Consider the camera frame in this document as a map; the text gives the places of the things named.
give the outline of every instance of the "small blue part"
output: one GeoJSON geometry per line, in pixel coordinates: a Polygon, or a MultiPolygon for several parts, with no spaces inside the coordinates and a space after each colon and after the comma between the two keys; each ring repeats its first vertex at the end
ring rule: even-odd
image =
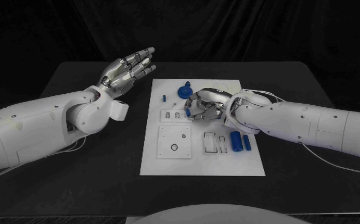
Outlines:
{"type": "Polygon", "coordinates": [[[193,94],[193,89],[190,88],[190,82],[186,82],[186,85],[179,88],[177,94],[183,99],[187,99],[187,97],[193,94]]]}
{"type": "Polygon", "coordinates": [[[186,109],[186,116],[189,117],[190,115],[192,115],[190,109],[187,108],[187,109],[186,109]]]}
{"type": "Polygon", "coordinates": [[[242,137],[243,137],[245,148],[248,151],[251,151],[249,136],[243,135],[242,137]]]}
{"type": "Polygon", "coordinates": [[[240,132],[235,131],[230,133],[230,145],[232,151],[243,151],[240,132]]]}

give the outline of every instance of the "circular hole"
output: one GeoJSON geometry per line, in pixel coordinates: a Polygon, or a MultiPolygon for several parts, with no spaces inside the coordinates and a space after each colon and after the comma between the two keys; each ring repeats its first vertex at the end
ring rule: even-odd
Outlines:
{"type": "Polygon", "coordinates": [[[173,149],[174,151],[177,150],[177,145],[176,145],[176,144],[171,145],[171,149],[173,149]]]}

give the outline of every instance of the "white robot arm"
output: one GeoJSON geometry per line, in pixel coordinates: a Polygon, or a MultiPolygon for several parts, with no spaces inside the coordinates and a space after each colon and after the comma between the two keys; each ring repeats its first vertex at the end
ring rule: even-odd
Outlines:
{"type": "Polygon", "coordinates": [[[194,99],[204,112],[190,115],[192,120],[215,119],[225,110],[225,125],[248,134],[262,131],[287,141],[360,156],[357,112],[285,101],[272,103],[251,90],[230,95],[216,89],[202,89],[189,97],[184,109],[194,99]]]}
{"type": "Polygon", "coordinates": [[[128,105],[115,100],[156,66],[154,48],[118,58],[85,91],[19,103],[0,110],[0,169],[35,161],[124,121],[128,105]]]}

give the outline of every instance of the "black backdrop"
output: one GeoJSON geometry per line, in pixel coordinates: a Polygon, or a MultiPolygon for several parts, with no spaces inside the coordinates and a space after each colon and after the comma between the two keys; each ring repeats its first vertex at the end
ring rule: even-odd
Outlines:
{"type": "Polygon", "coordinates": [[[0,106],[33,99],[60,62],[300,60],[360,111],[359,0],[1,0],[0,106]]]}

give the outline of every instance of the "dark table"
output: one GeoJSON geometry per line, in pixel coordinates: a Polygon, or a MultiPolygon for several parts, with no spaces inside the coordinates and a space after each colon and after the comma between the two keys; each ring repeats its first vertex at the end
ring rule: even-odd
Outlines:
{"type": "MultiPolygon", "coordinates": [[[[291,102],[333,107],[300,62],[156,63],[109,121],[76,152],[53,155],[0,177],[0,215],[145,216],[193,204],[239,204],[285,214],[360,212],[360,173],[324,163],[297,143],[258,134],[265,177],[140,176],[153,79],[239,79],[291,102]]],[[[96,84],[108,63],[63,63],[42,97],[96,84]]],[[[360,157],[312,147],[330,162],[360,169],[360,157]]]]}

